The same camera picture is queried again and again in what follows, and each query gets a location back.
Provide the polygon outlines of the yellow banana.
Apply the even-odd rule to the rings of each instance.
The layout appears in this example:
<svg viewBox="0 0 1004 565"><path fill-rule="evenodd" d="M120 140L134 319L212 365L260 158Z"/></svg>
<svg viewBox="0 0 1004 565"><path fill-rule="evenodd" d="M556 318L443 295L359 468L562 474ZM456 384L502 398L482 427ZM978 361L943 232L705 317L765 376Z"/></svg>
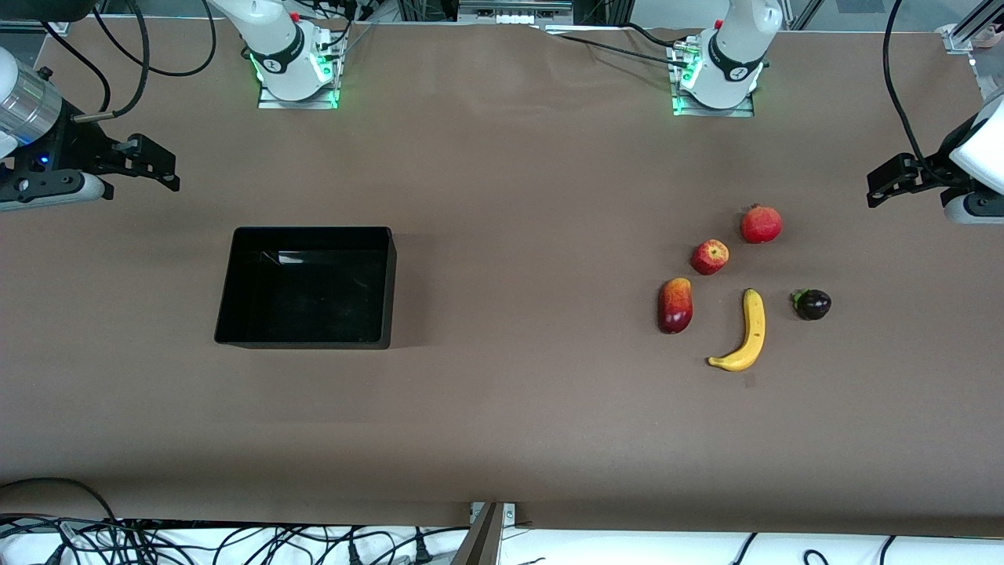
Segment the yellow banana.
<svg viewBox="0 0 1004 565"><path fill-rule="evenodd" d="M728 372L741 372L752 367L761 355L766 337L766 311L757 290L746 289L742 297L744 339L740 346L725 356L709 357L710 367Z"/></svg>

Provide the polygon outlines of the red apple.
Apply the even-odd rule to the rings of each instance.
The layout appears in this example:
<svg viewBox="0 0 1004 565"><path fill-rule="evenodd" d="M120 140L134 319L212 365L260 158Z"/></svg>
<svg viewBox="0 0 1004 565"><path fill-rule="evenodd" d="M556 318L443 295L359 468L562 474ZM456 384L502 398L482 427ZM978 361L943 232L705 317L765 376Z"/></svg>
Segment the red apple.
<svg viewBox="0 0 1004 565"><path fill-rule="evenodd" d="M708 239L693 250L689 259L692 269L700 275L714 275L730 261L730 250L720 240Z"/></svg>

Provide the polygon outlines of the black plastic box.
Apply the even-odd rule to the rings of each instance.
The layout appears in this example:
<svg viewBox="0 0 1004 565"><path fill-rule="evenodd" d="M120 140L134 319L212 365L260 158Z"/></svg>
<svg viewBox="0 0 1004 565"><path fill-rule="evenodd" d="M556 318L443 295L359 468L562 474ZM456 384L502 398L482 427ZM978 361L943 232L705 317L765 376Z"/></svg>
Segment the black plastic box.
<svg viewBox="0 0 1004 565"><path fill-rule="evenodd" d="M387 349L395 275L390 228L237 228L215 342L244 349Z"/></svg>

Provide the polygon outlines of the red pomegranate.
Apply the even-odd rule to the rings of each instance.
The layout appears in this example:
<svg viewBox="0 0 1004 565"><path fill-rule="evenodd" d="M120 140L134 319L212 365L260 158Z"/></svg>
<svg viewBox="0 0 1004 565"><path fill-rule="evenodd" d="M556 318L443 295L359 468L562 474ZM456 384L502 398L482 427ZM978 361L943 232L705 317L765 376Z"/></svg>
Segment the red pomegranate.
<svg viewBox="0 0 1004 565"><path fill-rule="evenodd" d="M782 231L783 218L772 206L754 204L740 221L740 235L746 243L767 243L777 239Z"/></svg>

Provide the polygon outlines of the dark purple eggplant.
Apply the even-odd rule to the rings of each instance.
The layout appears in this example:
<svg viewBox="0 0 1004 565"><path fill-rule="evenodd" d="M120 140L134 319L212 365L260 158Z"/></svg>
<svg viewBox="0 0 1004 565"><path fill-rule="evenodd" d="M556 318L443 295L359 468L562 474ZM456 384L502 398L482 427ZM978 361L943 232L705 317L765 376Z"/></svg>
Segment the dark purple eggplant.
<svg viewBox="0 0 1004 565"><path fill-rule="evenodd" d="M794 312L800 319L817 321L823 319L831 310L832 299L828 293L818 289L797 290L791 297Z"/></svg>

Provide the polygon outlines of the red yellow mango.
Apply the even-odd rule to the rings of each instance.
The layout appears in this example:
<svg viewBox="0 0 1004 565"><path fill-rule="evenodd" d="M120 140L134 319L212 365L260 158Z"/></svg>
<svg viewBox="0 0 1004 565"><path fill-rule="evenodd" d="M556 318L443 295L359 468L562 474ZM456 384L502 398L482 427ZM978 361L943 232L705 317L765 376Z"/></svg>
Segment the red yellow mango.
<svg viewBox="0 0 1004 565"><path fill-rule="evenodd" d="M657 326L660 332L675 335L688 329L693 319L693 292L691 280L667 280L657 298Z"/></svg>

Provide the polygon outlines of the white power strip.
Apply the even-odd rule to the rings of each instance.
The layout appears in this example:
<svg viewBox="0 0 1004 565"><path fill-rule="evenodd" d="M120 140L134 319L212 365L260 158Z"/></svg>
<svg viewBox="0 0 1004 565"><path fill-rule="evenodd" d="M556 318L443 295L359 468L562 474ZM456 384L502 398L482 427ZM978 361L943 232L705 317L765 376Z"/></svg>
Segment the white power strip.
<svg viewBox="0 0 1004 565"><path fill-rule="evenodd" d="M477 24L573 25L573 0L457 0L457 21Z"/></svg>

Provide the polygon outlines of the dark metal beam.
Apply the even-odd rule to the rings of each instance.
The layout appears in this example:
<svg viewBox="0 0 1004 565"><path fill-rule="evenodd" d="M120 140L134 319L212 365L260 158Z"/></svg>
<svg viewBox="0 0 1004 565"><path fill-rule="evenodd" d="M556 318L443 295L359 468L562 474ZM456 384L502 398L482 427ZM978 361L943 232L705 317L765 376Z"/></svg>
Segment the dark metal beam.
<svg viewBox="0 0 1004 565"><path fill-rule="evenodd" d="M505 529L498 504L498 501L486 503L449 565L498 565Z"/></svg>

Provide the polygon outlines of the aluminium frame corner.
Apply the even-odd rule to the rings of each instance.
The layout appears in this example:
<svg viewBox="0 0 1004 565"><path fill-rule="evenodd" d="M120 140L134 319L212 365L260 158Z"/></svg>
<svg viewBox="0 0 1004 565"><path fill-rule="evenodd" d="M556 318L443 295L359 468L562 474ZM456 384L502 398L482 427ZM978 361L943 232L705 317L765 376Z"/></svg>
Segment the aluminium frame corner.
<svg viewBox="0 0 1004 565"><path fill-rule="evenodd" d="M58 35L66 35L69 28L68 22L43 23L34 20L13 20L0 19L0 35L10 33L11 35L46 35L47 29L51 28Z"/></svg>
<svg viewBox="0 0 1004 565"><path fill-rule="evenodd" d="M1004 0L980 0L958 23L939 27L938 32L949 54L992 48L1004 36Z"/></svg>

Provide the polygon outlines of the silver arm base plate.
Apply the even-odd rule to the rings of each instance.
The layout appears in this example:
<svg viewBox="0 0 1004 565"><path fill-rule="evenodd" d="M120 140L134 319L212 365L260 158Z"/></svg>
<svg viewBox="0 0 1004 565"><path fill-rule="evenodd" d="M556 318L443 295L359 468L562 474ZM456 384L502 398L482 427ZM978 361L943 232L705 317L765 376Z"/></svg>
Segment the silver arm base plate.
<svg viewBox="0 0 1004 565"><path fill-rule="evenodd" d="M684 87L686 79L693 78L697 71L703 67L703 62L700 61L698 54L698 46L689 42L676 42L665 50L670 61L684 62L685 64L685 67L674 67L674 65L668 67L674 115L725 118L752 118L755 115L753 92L757 87L756 80L751 83L751 87L746 92L741 104L732 108L709 107L697 100L693 93Z"/></svg>
<svg viewBox="0 0 1004 565"><path fill-rule="evenodd" d="M297 30L298 54L251 53L260 82L258 108L338 108L347 39L333 39L329 29L305 21Z"/></svg>

